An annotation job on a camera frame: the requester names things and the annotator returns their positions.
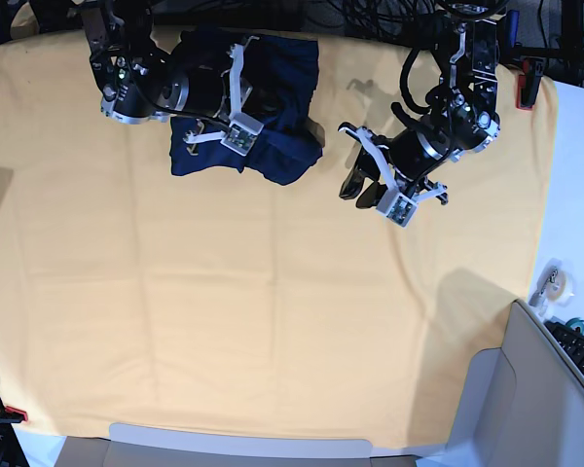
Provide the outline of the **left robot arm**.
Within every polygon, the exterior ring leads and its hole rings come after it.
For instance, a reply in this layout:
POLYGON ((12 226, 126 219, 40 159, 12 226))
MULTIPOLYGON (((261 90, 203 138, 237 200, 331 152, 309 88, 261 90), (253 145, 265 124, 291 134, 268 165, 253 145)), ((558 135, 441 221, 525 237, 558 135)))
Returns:
POLYGON ((399 76, 401 98, 391 104, 404 130, 394 137, 370 133, 387 173, 381 173, 368 150, 360 149, 340 198, 355 200, 359 209, 372 208, 394 182, 409 201, 428 195, 448 203, 448 194, 430 181, 430 173, 465 152, 486 149, 500 132, 495 18, 505 6, 503 1, 441 2, 439 10, 404 26, 410 51, 399 76), (424 102, 417 103, 409 78, 422 52, 431 54, 440 75, 424 102))

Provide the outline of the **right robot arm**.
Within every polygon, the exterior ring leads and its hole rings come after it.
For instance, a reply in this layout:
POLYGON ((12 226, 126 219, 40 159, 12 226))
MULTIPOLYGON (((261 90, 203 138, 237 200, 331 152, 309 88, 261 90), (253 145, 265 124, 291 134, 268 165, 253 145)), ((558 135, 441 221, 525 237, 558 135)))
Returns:
POLYGON ((152 38, 149 1, 85 1, 77 11, 102 94, 101 111, 113 120, 138 125, 183 117, 225 127, 233 114, 233 85, 239 86, 242 111, 251 117, 273 115, 283 106, 247 69, 257 36, 184 31, 167 52, 152 38))

